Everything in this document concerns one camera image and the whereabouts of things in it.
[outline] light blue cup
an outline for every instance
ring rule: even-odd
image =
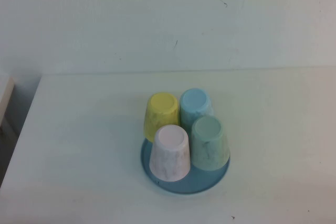
[[[188,89],[180,98],[181,127],[190,136],[193,123],[205,115],[214,115],[209,95],[203,89]]]
[[[214,116],[195,121],[190,141],[191,163],[202,170],[217,170],[229,160],[230,150],[222,124]]]

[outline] yellow cup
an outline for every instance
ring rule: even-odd
[[[179,102],[169,93],[156,93],[148,99],[143,133],[154,142],[156,131],[168,124],[180,125]]]

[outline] round tray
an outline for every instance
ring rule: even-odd
[[[166,182],[156,178],[149,168],[152,146],[153,144],[147,139],[143,141],[141,147],[141,163],[143,169],[156,185],[172,193],[195,194],[210,189],[223,178],[230,163],[229,158],[222,168],[213,171],[201,170],[191,165],[189,173],[183,179],[175,182]]]

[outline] white table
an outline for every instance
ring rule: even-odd
[[[210,93],[231,164],[191,196],[140,163],[148,97]],[[336,68],[43,76],[0,223],[336,223]]]

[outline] marble-patterned cup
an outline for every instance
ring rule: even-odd
[[[220,169],[230,156],[222,124],[214,116],[204,116],[195,121],[190,146],[191,163],[202,170]]]
[[[180,98],[181,127],[190,136],[193,123],[205,115],[214,115],[209,95],[203,89],[188,89]]]
[[[161,127],[155,134],[149,167],[160,180],[174,182],[190,170],[188,135],[177,125]]]
[[[156,93],[148,99],[143,132],[145,138],[154,142],[156,131],[165,125],[180,125],[179,102],[169,93]]]

